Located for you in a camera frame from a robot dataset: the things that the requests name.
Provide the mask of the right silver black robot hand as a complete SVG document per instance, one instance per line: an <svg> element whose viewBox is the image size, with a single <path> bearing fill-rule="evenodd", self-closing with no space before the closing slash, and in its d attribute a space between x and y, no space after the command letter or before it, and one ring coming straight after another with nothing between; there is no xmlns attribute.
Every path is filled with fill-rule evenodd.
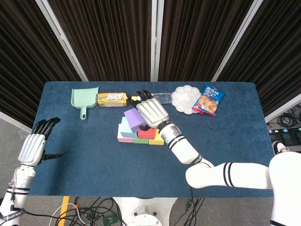
<svg viewBox="0 0 301 226"><path fill-rule="evenodd" d="M126 94L127 102L130 103L146 122L146 125L139 126L140 130L158 129L163 122L169 121L169 115L162 104L147 90L137 91L141 101L133 100L132 96Z"/></svg>

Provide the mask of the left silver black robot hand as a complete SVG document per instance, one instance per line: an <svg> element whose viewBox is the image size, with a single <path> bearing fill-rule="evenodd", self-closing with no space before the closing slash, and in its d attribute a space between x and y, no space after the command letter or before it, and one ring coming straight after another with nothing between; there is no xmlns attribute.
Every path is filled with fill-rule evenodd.
<svg viewBox="0 0 301 226"><path fill-rule="evenodd" d="M60 153L45 154L45 144L52 132L53 127L61 121L54 117L49 120L40 120L36 123L23 143L18 160L22 165L35 167L42 161L60 158L66 153L66 150Z"/></svg>

